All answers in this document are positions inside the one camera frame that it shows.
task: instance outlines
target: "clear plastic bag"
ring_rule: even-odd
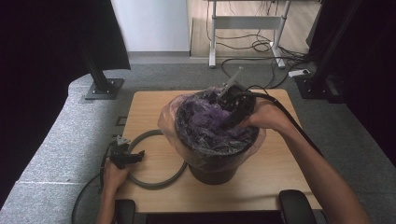
[[[183,94],[166,105],[158,126],[172,147],[190,166],[204,172],[231,170],[257,152],[265,130],[219,125],[230,112],[216,104],[219,89]]]

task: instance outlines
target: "forearm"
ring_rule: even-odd
[[[280,134],[332,223],[370,223],[347,182],[294,128]]]
[[[101,195],[101,205],[99,209],[99,215],[97,218],[97,224],[110,224],[113,220],[116,199],[115,192],[104,192]]]

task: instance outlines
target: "gray floor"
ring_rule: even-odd
[[[0,223],[70,223],[75,200],[98,174],[110,138],[122,134],[117,120],[128,115],[136,91],[201,90],[227,80],[219,66],[209,69],[206,62],[191,59],[177,62],[177,57],[155,63],[135,58],[132,71],[106,71],[107,77],[124,78],[114,101],[81,100],[92,84],[89,75],[71,83],[61,114],[10,192]],[[239,65],[227,64],[226,69],[234,73]],[[246,75],[240,81],[246,86],[265,86],[271,78],[268,63],[243,66]],[[284,75],[276,69],[276,80]],[[304,100],[292,79],[279,88],[289,93],[303,128],[358,194],[373,223],[396,223],[396,169],[347,106]],[[95,180],[83,194],[78,223],[95,222],[98,186]],[[136,223],[142,220],[139,216]]]

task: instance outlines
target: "black stand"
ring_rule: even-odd
[[[343,83],[335,75],[331,75],[331,63],[334,51],[339,46],[343,34],[355,15],[361,0],[352,0],[340,27],[334,34],[330,46],[327,48],[320,62],[317,72],[312,77],[295,77],[298,89],[304,99],[326,99],[330,103],[341,104],[343,100]]]
[[[81,57],[85,66],[90,71],[93,78],[93,83],[85,95],[85,100],[114,100],[117,98],[120,87],[122,85],[122,78],[107,79],[102,70],[97,69],[91,54],[88,52],[81,36],[77,33],[78,45],[81,51]]]
[[[328,76],[322,88],[315,88],[312,77],[295,77],[298,90],[303,99],[328,100],[332,104],[342,104],[343,82],[337,76]]]

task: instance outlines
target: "human arm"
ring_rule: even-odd
[[[97,224],[109,224],[113,220],[115,213],[116,192],[125,181],[126,176],[131,172],[132,165],[120,170],[113,162],[107,159],[104,170],[104,186],[101,195],[101,205]]]
[[[309,145],[275,105],[258,99],[255,112],[240,125],[273,129],[283,137],[331,223],[370,223],[347,182]]]

